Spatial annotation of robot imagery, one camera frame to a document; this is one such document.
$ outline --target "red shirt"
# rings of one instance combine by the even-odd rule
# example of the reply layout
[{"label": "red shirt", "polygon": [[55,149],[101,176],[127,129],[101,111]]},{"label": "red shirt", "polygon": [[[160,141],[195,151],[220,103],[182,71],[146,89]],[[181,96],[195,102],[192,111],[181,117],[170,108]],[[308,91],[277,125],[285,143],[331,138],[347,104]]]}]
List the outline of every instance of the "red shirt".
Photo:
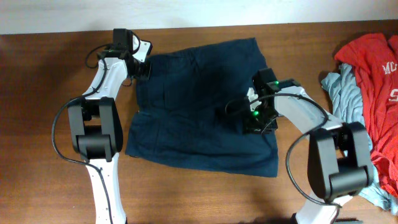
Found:
[{"label": "red shirt", "polygon": [[398,35],[388,42],[382,34],[364,35],[344,46],[335,59],[354,67],[373,142],[371,160],[381,188],[398,197]]}]

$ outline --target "brown table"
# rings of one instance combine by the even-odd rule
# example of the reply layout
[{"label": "brown table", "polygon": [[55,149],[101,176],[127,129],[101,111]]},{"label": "brown table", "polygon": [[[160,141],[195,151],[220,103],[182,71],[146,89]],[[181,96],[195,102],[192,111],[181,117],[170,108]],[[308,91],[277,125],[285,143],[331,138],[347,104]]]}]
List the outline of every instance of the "brown table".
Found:
[{"label": "brown table", "polygon": [[[318,77],[336,70],[333,53],[367,32],[398,33],[398,21],[282,24],[198,29],[137,30],[152,41],[152,54],[225,40],[256,37],[279,79],[295,78],[324,108],[328,95]],[[0,219],[1,223],[94,223],[95,206],[85,167],[54,153],[50,127],[59,107],[81,95],[95,70],[84,67],[87,52],[111,42],[112,32],[72,32],[0,36]],[[132,87],[121,88],[117,107],[126,142],[138,110]],[[286,119],[276,131],[278,178],[176,169],[121,154],[119,183],[130,223],[237,223],[257,217],[288,218],[304,203],[284,168],[288,146],[299,131]],[[67,114],[58,123],[57,141],[73,152]],[[294,176],[306,192],[308,143],[292,155]],[[394,223],[397,218],[361,197],[340,217],[365,223]]]}]

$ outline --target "folded fabric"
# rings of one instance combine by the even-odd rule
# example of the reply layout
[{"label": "folded fabric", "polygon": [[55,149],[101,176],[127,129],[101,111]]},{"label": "folded fabric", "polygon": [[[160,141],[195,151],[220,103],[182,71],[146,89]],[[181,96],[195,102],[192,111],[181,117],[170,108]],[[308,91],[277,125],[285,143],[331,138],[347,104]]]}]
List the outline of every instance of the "folded fabric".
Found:
[{"label": "folded fabric", "polygon": [[[331,72],[321,81],[322,88],[329,93],[333,103],[333,115],[347,123],[357,121],[365,126],[361,90],[356,85],[352,66],[343,63],[339,68],[341,74]],[[373,144],[369,135],[368,145],[369,150],[372,150]],[[359,195],[374,205],[384,210],[391,210],[393,215],[397,215],[397,199],[380,188],[379,176],[375,166],[373,166],[373,172],[374,180],[372,185],[363,189]]]},{"label": "folded fabric", "polygon": [[364,35],[335,55],[354,67],[361,89],[366,129],[373,142],[371,159],[380,186],[398,197],[398,71],[397,36],[387,42],[382,34]]},{"label": "folded fabric", "polygon": [[138,81],[140,111],[126,154],[173,167],[276,177],[274,133],[243,134],[226,104],[246,96],[266,68],[255,39],[234,40],[149,58],[148,81]]}]

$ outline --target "light blue cloth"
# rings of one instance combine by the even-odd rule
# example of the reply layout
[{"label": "light blue cloth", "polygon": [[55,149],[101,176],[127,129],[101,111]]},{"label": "light blue cloth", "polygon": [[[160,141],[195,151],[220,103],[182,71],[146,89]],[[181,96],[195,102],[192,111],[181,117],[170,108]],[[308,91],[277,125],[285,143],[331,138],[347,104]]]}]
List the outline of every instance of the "light blue cloth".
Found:
[{"label": "light blue cloth", "polygon": [[[322,88],[329,93],[333,103],[333,115],[347,123],[358,121],[365,126],[361,89],[356,85],[352,67],[344,63],[340,65],[339,69],[341,75],[329,73],[321,81]],[[369,135],[368,144],[369,150],[372,150],[373,145]],[[363,189],[359,195],[384,210],[391,210],[393,215],[398,215],[397,199],[380,188],[379,176],[375,166],[373,166],[373,172],[372,185]]]}]

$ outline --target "white wall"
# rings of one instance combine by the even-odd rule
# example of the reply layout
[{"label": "white wall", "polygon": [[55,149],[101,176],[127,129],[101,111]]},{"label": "white wall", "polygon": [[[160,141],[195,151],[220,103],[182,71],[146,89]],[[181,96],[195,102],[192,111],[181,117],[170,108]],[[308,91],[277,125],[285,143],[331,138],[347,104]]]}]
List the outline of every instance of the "white wall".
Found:
[{"label": "white wall", "polygon": [[0,0],[0,34],[398,19],[398,0]]}]

